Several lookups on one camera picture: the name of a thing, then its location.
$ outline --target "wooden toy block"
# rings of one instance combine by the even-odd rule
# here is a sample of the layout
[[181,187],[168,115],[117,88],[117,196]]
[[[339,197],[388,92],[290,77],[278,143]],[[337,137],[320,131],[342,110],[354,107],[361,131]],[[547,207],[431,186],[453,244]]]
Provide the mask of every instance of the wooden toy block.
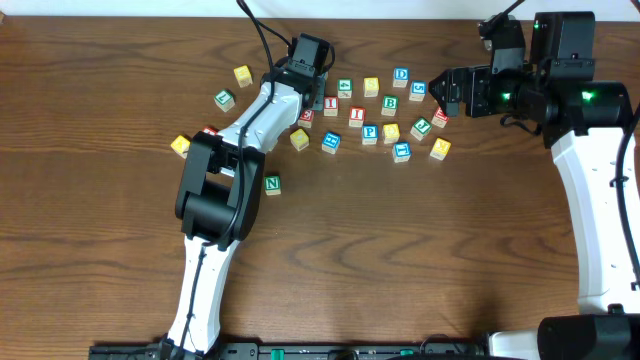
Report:
[[382,127],[382,132],[384,132],[385,144],[393,144],[400,138],[400,128],[398,124],[387,124]]
[[268,196],[280,195],[280,176],[266,176],[264,178],[264,192]]
[[409,82],[409,69],[395,68],[393,70],[393,87],[407,87]]
[[307,133],[305,133],[302,129],[294,131],[293,134],[291,134],[289,137],[291,138],[293,147],[298,151],[309,146],[309,136],[307,136]]
[[214,128],[211,128],[211,127],[208,127],[208,126],[206,128],[204,128],[204,129],[202,129],[202,132],[205,133],[205,134],[209,134],[209,135],[217,135],[218,134],[218,132]]
[[352,106],[351,110],[349,110],[349,126],[362,127],[366,115],[367,110],[365,108]]
[[335,154],[340,146],[340,135],[328,132],[322,140],[322,150],[329,154]]
[[442,109],[438,106],[438,111],[433,114],[433,118],[431,119],[431,125],[443,128],[449,122],[449,118],[444,114]]
[[216,105],[224,112],[229,111],[235,104],[236,102],[233,100],[233,95],[227,90],[222,90],[216,95]]
[[451,149],[451,143],[447,140],[438,138],[436,143],[433,144],[433,149],[431,149],[431,157],[434,157],[438,160],[444,160],[444,157],[447,156],[447,153]]
[[313,110],[303,111],[302,114],[300,114],[300,118],[298,119],[298,126],[311,129],[312,123],[313,123]]
[[377,77],[364,78],[364,97],[376,97],[380,90],[380,81]]
[[411,82],[411,93],[409,94],[409,100],[422,101],[424,96],[427,95],[427,83],[424,81]]
[[338,116],[338,97],[324,97],[324,116]]
[[362,145],[375,145],[378,142],[378,126],[365,125],[362,127]]
[[393,161],[395,162],[405,162],[409,161],[411,157],[411,148],[409,147],[409,143],[401,142],[395,143],[393,145]]
[[427,136],[427,134],[431,131],[431,124],[425,119],[420,118],[416,121],[415,124],[411,127],[411,135],[413,135],[416,139],[422,140]]
[[382,99],[382,115],[395,116],[398,110],[398,97],[386,95]]
[[182,135],[178,135],[178,137],[173,140],[171,143],[171,148],[176,154],[182,156],[182,158],[187,158],[187,153],[189,152],[189,146],[191,145],[191,141],[185,138]]
[[338,97],[349,99],[353,94],[353,83],[351,79],[338,79]]
[[236,80],[238,80],[238,85],[240,85],[240,87],[246,87],[253,84],[251,71],[249,71],[249,67],[247,65],[242,65],[239,68],[233,69],[233,73],[236,75]]

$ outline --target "blue block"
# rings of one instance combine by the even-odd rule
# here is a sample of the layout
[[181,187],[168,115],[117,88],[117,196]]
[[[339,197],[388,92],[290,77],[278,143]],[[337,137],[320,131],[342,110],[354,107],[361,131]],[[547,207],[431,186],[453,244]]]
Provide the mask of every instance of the blue block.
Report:
[[413,94],[426,94],[427,83],[424,81],[413,81],[411,83],[411,93]]
[[393,78],[395,80],[409,80],[409,69],[395,68],[393,71]]
[[326,145],[332,149],[337,149],[340,145],[340,135],[328,132],[322,140],[322,145]]
[[396,143],[393,145],[393,151],[396,153],[396,157],[399,158],[411,156],[411,148],[407,142]]
[[377,125],[365,125],[362,127],[362,137],[365,139],[377,139],[378,138],[378,126]]

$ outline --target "black bracket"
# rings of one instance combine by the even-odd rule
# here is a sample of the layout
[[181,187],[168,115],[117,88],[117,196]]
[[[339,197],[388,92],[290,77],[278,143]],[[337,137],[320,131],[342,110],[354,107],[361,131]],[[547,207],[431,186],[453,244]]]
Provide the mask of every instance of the black bracket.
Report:
[[221,239],[238,202],[239,179],[234,178],[231,188],[207,180],[207,173],[217,174],[222,169],[238,171],[238,149],[222,141],[220,136],[199,132],[193,137],[182,172],[182,181],[176,199],[176,217],[182,219],[182,232],[189,238],[201,237],[216,242],[218,249],[226,250],[233,240],[244,240],[258,213],[265,155],[253,148],[244,148],[245,189],[242,208],[234,228]]

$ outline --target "wooden table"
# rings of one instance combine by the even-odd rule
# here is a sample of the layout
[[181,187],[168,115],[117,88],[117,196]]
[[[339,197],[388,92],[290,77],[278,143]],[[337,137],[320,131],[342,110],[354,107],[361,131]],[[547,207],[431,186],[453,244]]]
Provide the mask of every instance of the wooden table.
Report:
[[[395,66],[429,81],[487,63],[473,21],[267,20],[335,44],[329,93],[354,97],[317,116],[298,153],[286,131],[267,156],[281,196],[263,196],[231,266],[223,331],[264,342],[412,342],[537,327],[576,313],[578,269],[567,201],[541,138],[498,118],[453,119],[417,142],[432,99],[391,87]],[[530,38],[527,24],[526,38]],[[640,25],[598,24],[597,78],[640,96]],[[285,52],[274,37],[275,58]],[[173,214],[184,161],[169,144],[224,128],[252,102],[232,69],[266,70],[247,19],[8,17],[0,27],[0,359],[86,358],[95,342],[149,342],[173,322],[184,268]],[[379,76],[378,98],[362,79]],[[220,111],[223,88],[236,106]],[[364,147],[349,105],[395,120],[411,143]],[[327,130],[343,136],[335,156]],[[453,143],[430,159],[436,136]]]

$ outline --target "yellow block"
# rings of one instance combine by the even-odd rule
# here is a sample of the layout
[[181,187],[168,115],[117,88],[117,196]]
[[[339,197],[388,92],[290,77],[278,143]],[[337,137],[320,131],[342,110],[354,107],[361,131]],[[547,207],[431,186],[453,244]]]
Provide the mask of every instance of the yellow block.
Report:
[[364,78],[364,97],[376,97],[380,90],[380,82],[377,77]]
[[182,135],[178,135],[178,137],[175,140],[173,140],[173,142],[171,143],[171,148],[178,155],[182,156],[183,158],[186,158],[190,145],[191,145],[191,142],[189,140],[187,140]]
[[444,160],[444,157],[447,156],[447,153],[451,149],[451,143],[447,140],[438,138],[436,143],[433,144],[433,149],[431,149],[431,156],[438,159]]
[[382,127],[382,131],[384,132],[384,143],[391,144],[400,138],[400,128],[398,124],[387,124]]
[[251,79],[251,72],[249,71],[249,67],[247,65],[242,65],[239,68],[233,69],[233,73],[236,75],[236,80],[238,80],[238,84],[240,87],[245,87],[253,84],[253,80]]
[[296,130],[291,136],[291,143],[296,150],[300,151],[309,146],[309,136],[302,129]]

